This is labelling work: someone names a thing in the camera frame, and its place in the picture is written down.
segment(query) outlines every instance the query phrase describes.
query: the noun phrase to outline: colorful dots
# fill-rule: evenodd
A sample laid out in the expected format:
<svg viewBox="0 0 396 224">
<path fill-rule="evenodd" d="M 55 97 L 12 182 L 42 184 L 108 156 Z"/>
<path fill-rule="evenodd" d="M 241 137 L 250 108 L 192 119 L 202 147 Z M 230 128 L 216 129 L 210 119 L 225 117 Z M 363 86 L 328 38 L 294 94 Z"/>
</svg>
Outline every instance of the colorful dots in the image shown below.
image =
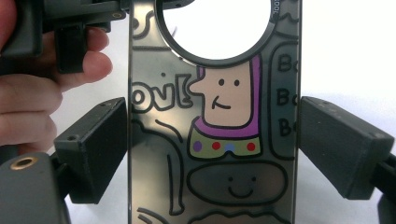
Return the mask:
<svg viewBox="0 0 396 224">
<path fill-rule="evenodd" d="M 192 145 L 192 148 L 194 149 L 194 151 L 199 152 L 202 150 L 202 143 L 200 141 L 195 141 Z"/>
<path fill-rule="evenodd" d="M 221 143 L 220 142 L 214 142 L 212 144 L 212 148 L 215 150 L 219 150 L 221 148 Z"/>
<path fill-rule="evenodd" d="M 256 144 L 254 144 L 254 143 L 247 144 L 247 150 L 254 151 L 255 149 L 256 149 Z"/>
<path fill-rule="evenodd" d="M 234 151 L 235 150 L 235 145 L 232 143 L 229 143 L 227 145 L 225 145 L 225 151 Z"/>
</svg>

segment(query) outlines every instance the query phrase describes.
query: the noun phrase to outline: circular camera ring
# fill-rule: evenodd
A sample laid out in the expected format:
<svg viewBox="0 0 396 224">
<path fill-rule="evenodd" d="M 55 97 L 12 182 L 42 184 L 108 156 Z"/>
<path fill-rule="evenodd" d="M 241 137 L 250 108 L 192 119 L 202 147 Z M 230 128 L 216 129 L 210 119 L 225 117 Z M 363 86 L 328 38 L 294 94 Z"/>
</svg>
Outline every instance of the circular camera ring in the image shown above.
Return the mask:
<svg viewBox="0 0 396 224">
<path fill-rule="evenodd" d="M 271 1 L 271 17 L 269 18 L 267 27 L 260 37 L 260 39 L 256 42 L 256 44 L 248 49 L 247 51 L 231 57 L 227 59 L 206 59 L 199 56 L 196 56 L 185 49 L 183 49 L 176 40 L 172 37 L 169 33 L 165 19 L 163 16 L 163 0 L 155 0 L 155 17 L 159 24 L 160 32 L 163 35 L 163 39 L 165 40 L 166 44 L 180 57 L 181 60 L 185 60 L 190 63 L 194 63 L 196 65 L 204 66 L 204 67 L 231 67 L 234 65 L 238 65 L 249 60 L 251 57 L 257 55 L 262 51 L 262 49 L 267 44 L 268 40 L 270 39 L 273 30 L 276 27 L 276 15 L 273 13 L 273 1 L 272 0 L 264 0 L 264 1 Z"/>
</svg>

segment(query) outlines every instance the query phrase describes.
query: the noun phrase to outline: gold screw insert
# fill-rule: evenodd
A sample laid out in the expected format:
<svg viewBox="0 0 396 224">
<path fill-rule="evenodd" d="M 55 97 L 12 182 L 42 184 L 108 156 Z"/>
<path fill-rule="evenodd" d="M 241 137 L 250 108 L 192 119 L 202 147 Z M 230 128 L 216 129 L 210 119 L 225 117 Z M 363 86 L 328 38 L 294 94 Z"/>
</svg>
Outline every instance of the gold screw insert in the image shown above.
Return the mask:
<svg viewBox="0 0 396 224">
<path fill-rule="evenodd" d="M 34 165 L 36 162 L 38 161 L 38 158 L 36 157 L 25 157 L 25 158 L 21 158 L 17 161 L 12 162 L 10 168 L 11 170 L 23 170 L 26 169 L 32 165 Z"/>
</svg>

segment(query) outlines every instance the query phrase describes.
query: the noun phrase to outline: cartoon character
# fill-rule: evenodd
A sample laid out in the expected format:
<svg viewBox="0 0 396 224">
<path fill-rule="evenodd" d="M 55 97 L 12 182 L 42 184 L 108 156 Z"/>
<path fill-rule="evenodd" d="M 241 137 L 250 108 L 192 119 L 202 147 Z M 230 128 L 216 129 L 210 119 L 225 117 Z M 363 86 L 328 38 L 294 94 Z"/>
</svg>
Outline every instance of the cartoon character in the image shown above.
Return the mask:
<svg viewBox="0 0 396 224">
<path fill-rule="evenodd" d="M 215 159 L 262 153 L 259 137 L 260 57 L 229 69 L 198 68 L 190 91 L 204 98 L 203 115 L 191 125 L 190 155 Z"/>
</svg>

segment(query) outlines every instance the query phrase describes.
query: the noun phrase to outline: phone case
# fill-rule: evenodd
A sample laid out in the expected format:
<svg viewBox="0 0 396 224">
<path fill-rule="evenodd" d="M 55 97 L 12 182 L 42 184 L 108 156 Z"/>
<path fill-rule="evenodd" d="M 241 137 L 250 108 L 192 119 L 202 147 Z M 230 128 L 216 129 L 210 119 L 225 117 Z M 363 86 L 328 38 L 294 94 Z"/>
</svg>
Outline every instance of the phone case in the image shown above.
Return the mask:
<svg viewBox="0 0 396 224">
<path fill-rule="evenodd" d="M 184 50 L 163 1 L 133 1 L 130 223 L 293 223 L 301 1 L 262 1 L 262 37 L 223 60 Z"/>
</svg>

